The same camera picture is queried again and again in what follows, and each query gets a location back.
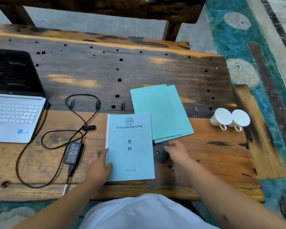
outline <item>paper cup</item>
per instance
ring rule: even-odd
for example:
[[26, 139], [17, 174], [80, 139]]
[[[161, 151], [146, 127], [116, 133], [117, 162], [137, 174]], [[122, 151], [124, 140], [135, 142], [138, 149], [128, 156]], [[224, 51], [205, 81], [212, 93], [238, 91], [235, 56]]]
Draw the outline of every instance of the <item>paper cup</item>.
[[248, 126], [250, 124], [249, 115], [243, 110], [236, 109], [232, 112], [232, 123], [229, 127], [234, 127], [236, 131], [240, 132], [242, 127]]
[[210, 122], [214, 126], [219, 126], [222, 130], [227, 130], [227, 125], [232, 123], [232, 114], [225, 108], [216, 109]]

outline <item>cup handle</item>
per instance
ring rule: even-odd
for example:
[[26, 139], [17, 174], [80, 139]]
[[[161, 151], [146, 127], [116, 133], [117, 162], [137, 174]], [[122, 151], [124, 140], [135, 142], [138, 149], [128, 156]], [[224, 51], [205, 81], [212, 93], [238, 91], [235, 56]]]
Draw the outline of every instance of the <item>cup handle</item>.
[[226, 125], [219, 125], [219, 127], [220, 127], [222, 130], [227, 130], [227, 126], [226, 126]]
[[240, 131], [242, 130], [242, 127], [240, 127], [240, 126], [238, 126], [238, 125], [235, 126], [234, 128], [235, 128], [235, 130], [238, 131], [238, 132], [240, 132]]

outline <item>black cord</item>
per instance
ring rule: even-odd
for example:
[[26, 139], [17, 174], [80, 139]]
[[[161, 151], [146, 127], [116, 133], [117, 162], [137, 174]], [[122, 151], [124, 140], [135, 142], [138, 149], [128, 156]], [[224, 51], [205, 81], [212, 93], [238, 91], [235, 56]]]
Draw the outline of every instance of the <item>black cord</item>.
[[[75, 111], [73, 111], [74, 102], [73, 102], [73, 105], [69, 106], [68, 101], [69, 101], [69, 99], [70, 99], [71, 97], [73, 97], [73, 96], [91, 96], [91, 97], [94, 97], [94, 98], [96, 98], [96, 99], [98, 100], [97, 109], [96, 109], [95, 113], [94, 113], [87, 121], [85, 121], [80, 115], [78, 115]], [[30, 185], [29, 183], [23, 181], [23, 180], [21, 179], [20, 175], [19, 175], [19, 163], [20, 163], [20, 159], [21, 159], [21, 157], [22, 157], [24, 151], [26, 150], [26, 148], [31, 144], [31, 142], [32, 142], [32, 141], [35, 139], [35, 137], [38, 135], [38, 133], [40, 132], [40, 130], [42, 129], [42, 127], [43, 127], [43, 125], [44, 125], [44, 123], [45, 123], [45, 121], [46, 121], [46, 118], [47, 118], [47, 115], [48, 115], [48, 111], [49, 111], [49, 108], [50, 108], [50, 104], [49, 104], [49, 102], [47, 102], [46, 108], [45, 108], [45, 109], [46, 109], [46, 113], [45, 113], [45, 115], [44, 115], [42, 124], [40, 125], [39, 129], [37, 130], [37, 132], [35, 133], [35, 135], [32, 137], [32, 139], [29, 141], [29, 143], [27, 143], [26, 146], [23, 148], [23, 150], [22, 150], [21, 153], [19, 154], [19, 156], [18, 156], [18, 158], [17, 158], [17, 161], [16, 161], [16, 168], [15, 168], [15, 169], [16, 169], [17, 178], [18, 178], [18, 180], [19, 180], [23, 185], [25, 185], [25, 186], [27, 186], [27, 187], [29, 187], [29, 188], [34, 188], [34, 189], [42, 188], [42, 187], [46, 187], [46, 186], [50, 185], [50, 184], [53, 182], [53, 180], [56, 178], [56, 176], [57, 176], [57, 174], [58, 174], [58, 172], [59, 172], [61, 163], [62, 163], [62, 161], [64, 160], [64, 157], [65, 157], [65, 154], [66, 154], [66, 151], [67, 151], [67, 148], [68, 148], [69, 143], [70, 143], [70, 142], [77, 141], [77, 140], [80, 140], [81, 143], [83, 142], [83, 138], [84, 138], [84, 136], [86, 135], [87, 130], [86, 130], [84, 133], [82, 133], [82, 132], [80, 132], [80, 131], [81, 131], [81, 128], [82, 128], [83, 126], [87, 126], [87, 123], [95, 116], [95, 114], [99, 111], [99, 109], [100, 109], [100, 107], [101, 107], [101, 101], [99, 100], [99, 98], [98, 98], [97, 96], [91, 95], [91, 94], [75, 94], [75, 95], [70, 95], [70, 96], [68, 96], [68, 97], [65, 99], [65, 104], [66, 104], [67, 108], [68, 108], [70, 111], [72, 111], [75, 115], [77, 115], [77, 116], [84, 122], [84, 124], [80, 127], [79, 130], [53, 130], [53, 131], [46, 132], [46, 133], [42, 136], [42, 138], [41, 138], [41, 144], [42, 144], [42, 146], [43, 146], [44, 148], [49, 149], [49, 150], [52, 150], [52, 149], [58, 149], [58, 148], [60, 148], [60, 147], [65, 146], [65, 150], [64, 150], [64, 153], [62, 154], [62, 157], [61, 157], [60, 163], [59, 163], [59, 165], [58, 165], [58, 168], [57, 168], [57, 170], [56, 170], [54, 176], [52, 177], [52, 179], [51, 179], [48, 183], [46, 183], [46, 184], [44, 184], [44, 185], [41, 185], [41, 186], [32, 186], [32, 185]], [[59, 145], [59, 146], [50, 148], [50, 147], [47, 147], [47, 146], [43, 143], [43, 139], [44, 139], [44, 137], [45, 137], [48, 133], [51, 133], [51, 132], [75, 132], [75, 133], [70, 137], [70, 139], [69, 139], [68, 142], [63, 143], [62, 145]], [[76, 136], [76, 134], [78, 134], [78, 133], [80, 133], [81, 136], [80, 136], [79, 138], [73, 140], [73, 138], [74, 138], [74, 137]]]

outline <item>bench leg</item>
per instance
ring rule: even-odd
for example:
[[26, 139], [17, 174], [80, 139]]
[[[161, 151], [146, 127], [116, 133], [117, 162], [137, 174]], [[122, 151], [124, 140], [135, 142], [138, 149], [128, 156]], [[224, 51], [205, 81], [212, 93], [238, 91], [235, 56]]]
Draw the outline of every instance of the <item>bench leg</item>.
[[22, 5], [2, 5], [0, 10], [11, 21], [12, 24], [35, 26], [33, 20]]
[[162, 40], [175, 42], [181, 23], [166, 21]]

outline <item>person's left arm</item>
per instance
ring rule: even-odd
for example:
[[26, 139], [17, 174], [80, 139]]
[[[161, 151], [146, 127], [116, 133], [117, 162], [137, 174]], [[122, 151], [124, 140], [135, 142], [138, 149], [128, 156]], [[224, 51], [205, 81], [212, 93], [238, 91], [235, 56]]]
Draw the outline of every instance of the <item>person's left arm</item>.
[[107, 151], [102, 151], [94, 155], [84, 182], [31, 218], [21, 222], [15, 229], [71, 228], [92, 195], [111, 174], [112, 163], [106, 166], [106, 153]]

